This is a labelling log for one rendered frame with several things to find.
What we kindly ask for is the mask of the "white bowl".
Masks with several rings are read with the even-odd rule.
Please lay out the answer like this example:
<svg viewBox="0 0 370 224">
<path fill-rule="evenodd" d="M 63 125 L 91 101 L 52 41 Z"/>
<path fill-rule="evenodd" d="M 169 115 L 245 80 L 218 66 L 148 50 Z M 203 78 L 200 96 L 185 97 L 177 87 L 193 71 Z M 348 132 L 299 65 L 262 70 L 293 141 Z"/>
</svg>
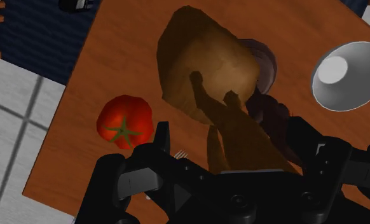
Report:
<svg viewBox="0 0 370 224">
<path fill-rule="evenodd" d="M 330 111 L 350 111 L 370 101 L 370 42 L 339 45 L 312 72 L 314 99 Z"/>
</svg>

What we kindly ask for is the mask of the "red tomato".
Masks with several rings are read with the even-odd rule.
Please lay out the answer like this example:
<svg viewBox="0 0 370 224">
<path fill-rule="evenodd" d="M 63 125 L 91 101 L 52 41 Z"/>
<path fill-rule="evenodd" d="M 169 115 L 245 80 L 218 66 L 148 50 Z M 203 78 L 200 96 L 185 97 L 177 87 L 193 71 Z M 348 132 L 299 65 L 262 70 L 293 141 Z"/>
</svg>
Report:
<svg viewBox="0 0 370 224">
<path fill-rule="evenodd" d="M 117 96 L 102 108 L 96 128 L 101 138 L 132 150 L 148 142 L 154 132 L 152 109 L 141 97 Z"/>
</svg>

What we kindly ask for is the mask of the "mauve rounded object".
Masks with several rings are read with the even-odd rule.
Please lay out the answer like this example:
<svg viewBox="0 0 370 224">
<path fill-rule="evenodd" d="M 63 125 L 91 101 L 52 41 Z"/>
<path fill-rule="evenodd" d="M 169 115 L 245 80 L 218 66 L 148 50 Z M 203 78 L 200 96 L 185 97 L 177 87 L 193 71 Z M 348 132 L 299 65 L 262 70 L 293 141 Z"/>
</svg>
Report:
<svg viewBox="0 0 370 224">
<path fill-rule="evenodd" d="M 251 51 L 259 65 L 256 89 L 245 103 L 247 112 L 262 126 L 284 157 L 293 164 L 302 167 L 302 161 L 285 142 L 287 122 L 291 112 L 287 106 L 268 95 L 277 75 L 276 58 L 269 47 L 262 42 L 255 39 L 241 39 L 240 42 Z"/>
</svg>

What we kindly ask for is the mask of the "brown potato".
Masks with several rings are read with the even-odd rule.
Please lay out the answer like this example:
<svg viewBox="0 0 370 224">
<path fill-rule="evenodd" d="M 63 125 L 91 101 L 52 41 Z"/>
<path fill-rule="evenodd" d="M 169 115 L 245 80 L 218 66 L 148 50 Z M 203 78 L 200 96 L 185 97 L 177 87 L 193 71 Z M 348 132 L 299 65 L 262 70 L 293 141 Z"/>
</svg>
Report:
<svg viewBox="0 0 370 224">
<path fill-rule="evenodd" d="M 201 73 L 205 90 L 218 102 L 233 91 L 242 104 L 254 93 L 259 76 L 251 51 L 229 30 L 191 6 L 173 13 L 158 40 L 156 60 L 163 100 L 203 124 L 211 122 L 196 107 L 189 80 L 192 72 Z"/>
</svg>

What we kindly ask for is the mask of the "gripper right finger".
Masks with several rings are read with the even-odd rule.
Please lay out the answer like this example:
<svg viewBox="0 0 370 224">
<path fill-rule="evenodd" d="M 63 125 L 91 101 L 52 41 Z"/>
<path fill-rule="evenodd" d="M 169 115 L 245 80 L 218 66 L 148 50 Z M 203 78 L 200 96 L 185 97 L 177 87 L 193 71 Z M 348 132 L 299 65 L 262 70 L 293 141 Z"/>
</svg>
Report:
<svg viewBox="0 0 370 224">
<path fill-rule="evenodd" d="M 370 190 L 370 145 L 323 136 L 300 116 L 288 120 L 287 145 L 303 162 L 302 219 L 370 219 L 368 208 L 340 195 L 344 184 Z"/>
</svg>

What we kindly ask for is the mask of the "brown wooden table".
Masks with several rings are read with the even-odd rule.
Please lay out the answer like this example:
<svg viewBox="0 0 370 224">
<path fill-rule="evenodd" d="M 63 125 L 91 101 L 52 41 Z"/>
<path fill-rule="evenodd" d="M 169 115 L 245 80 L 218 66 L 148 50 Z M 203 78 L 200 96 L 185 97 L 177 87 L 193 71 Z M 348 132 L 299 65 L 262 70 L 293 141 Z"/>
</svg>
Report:
<svg viewBox="0 0 370 224">
<path fill-rule="evenodd" d="M 95 124 L 106 102 L 122 94 L 145 99 L 156 122 L 169 122 L 171 148 L 207 166 L 207 126 L 163 101 L 158 78 L 158 39 L 185 5 L 239 38 L 269 46 L 278 64 L 270 94 L 294 115 L 356 148 L 370 145 L 370 102 L 337 113 L 317 104 L 310 90 L 321 56 L 342 43 L 370 41 L 370 26 L 339 0 L 102 0 L 27 180 L 26 197 L 78 212 L 97 159 L 118 151 L 99 137 Z"/>
</svg>

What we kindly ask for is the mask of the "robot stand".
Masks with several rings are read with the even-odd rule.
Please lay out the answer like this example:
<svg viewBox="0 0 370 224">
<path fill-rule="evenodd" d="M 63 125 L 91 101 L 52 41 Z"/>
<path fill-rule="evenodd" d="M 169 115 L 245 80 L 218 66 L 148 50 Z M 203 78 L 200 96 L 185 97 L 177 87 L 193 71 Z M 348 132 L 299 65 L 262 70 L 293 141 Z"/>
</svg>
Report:
<svg viewBox="0 0 370 224">
<path fill-rule="evenodd" d="M 88 11 L 93 5 L 94 0 L 58 0 L 58 7 L 68 13 Z"/>
</svg>

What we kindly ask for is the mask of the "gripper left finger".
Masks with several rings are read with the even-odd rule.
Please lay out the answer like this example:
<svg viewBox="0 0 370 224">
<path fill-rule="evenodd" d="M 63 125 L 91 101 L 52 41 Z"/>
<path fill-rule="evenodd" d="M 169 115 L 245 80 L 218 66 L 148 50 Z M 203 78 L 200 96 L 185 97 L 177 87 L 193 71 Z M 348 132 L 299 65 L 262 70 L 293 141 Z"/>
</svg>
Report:
<svg viewBox="0 0 370 224">
<path fill-rule="evenodd" d="M 131 198 L 145 193 L 168 216 L 185 224 L 185 159 L 170 155 L 170 127 L 159 122 L 152 143 L 132 155 L 108 154 L 95 164 L 74 224 L 142 224 L 127 212 Z"/>
</svg>

